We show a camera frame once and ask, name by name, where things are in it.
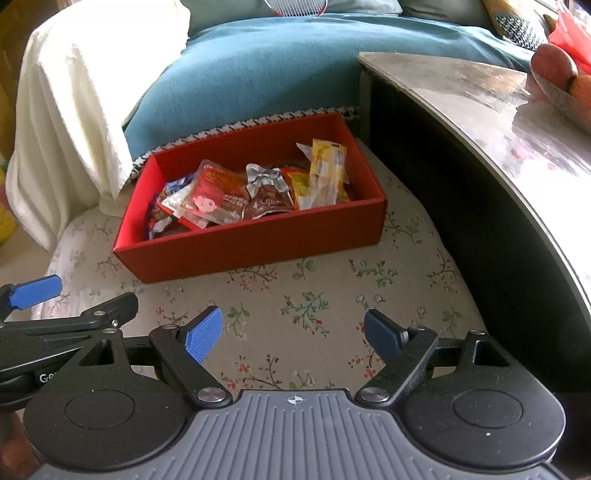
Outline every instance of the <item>white cloth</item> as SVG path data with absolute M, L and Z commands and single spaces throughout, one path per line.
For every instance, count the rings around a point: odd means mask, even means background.
M 132 170 L 122 125 L 185 48 L 189 16 L 178 0 L 82 0 L 31 34 L 7 195 L 45 249 L 86 209 L 118 210 Z

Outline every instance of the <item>candy wrapper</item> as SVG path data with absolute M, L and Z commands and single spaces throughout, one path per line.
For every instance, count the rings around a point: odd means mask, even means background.
M 281 173 L 290 187 L 291 197 L 294 199 L 297 210 L 312 208 L 312 198 L 308 197 L 310 173 L 302 168 L 282 168 Z M 349 196 L 341 185 L 339 189 L 338 203 L 348 202 Z
M 162 191 L 154 199 L 154 204 L 148 215 L 148 239 L 152 240 L 159 233 L 164 232 L 175 221 L 172 215 L 162 209 L 162 202 L 187 185 L 190 185 L 194 177 L 195 173 L 191 173 L 178 180 L 169 181 L 164 185 Z
M 300 149 L 300 151 L 306 156 L 309 162 L 312 162 L 312 146 L 305 145 L 303 143 L 295 143 L 295 146 Z M 349 178 L 347 176 L 347 172 L 343 172 L 343 183 L 349 185 Z
M 312 207 L 336 205 L 345 176 L 347 148 L 325 140 L 312 142 L 308 197 Z
M 194 186 L 195 180 L 193 180 L 189 185 L 180 189 L 177 193 L 172 194 L 170 197 L 166 197 L 164 200 L 162 200 L 161 205 L 164 209 L 172 211 L 172 215 L 174 215 L 176 218 L 187 219 L 189 223 L 182 223 L 191 230 L 201 230 L 209 224 L 209 220 L 206 218 L 201 218 L 200 216 L 195 215 L 194 213 L 189 212 L 182 207 L 183 202 L 187 199 Z
M 246 189 L 252 200 L 244 209 L 245 220 L 256 220 L 269 213 L 294 210 L 290 188 L 279 170 L 267 170 L 249 163 L 246 166 L 246 177 Z
M 203 160 L 190 196 L 181 207 L 201 218 L 224 225 L 242 220 L 249 201 L 243 178 L 210 160 Z

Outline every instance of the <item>table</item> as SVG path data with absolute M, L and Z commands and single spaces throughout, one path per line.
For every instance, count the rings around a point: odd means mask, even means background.
M 591 137 L 525 73 L 361 53 L 361 137 L 423 202 L 489 331 L 591 390 Z

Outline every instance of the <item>patterned pillow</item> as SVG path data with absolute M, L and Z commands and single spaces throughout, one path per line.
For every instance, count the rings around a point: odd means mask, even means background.
M 525 1 L 484 0 L 484 3 L 502 37 L 528 50 L 535 50 L 547 42 L 544 28 L 533 7 Z

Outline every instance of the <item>round pad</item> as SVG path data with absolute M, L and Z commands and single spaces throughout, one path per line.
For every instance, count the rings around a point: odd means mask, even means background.
M 121 425 L 135 410 L 134 399 L 115 390 L 94 390 L 72 398 L 66 417 L 83 429 L 102 430 Z
M 41 461 L 116 470 L 156 455 L 179 435 L 187 419 L 182 395 L 131 369 L 119 378 L 107 372 L 93 378 L 60 371 L 33 396 L 24 426 Z
M 523 407 L 511 395 L 497 390 L 469 390 L 453 402 L 463 421 L 486 429 L 508 427 L 521 418 Z

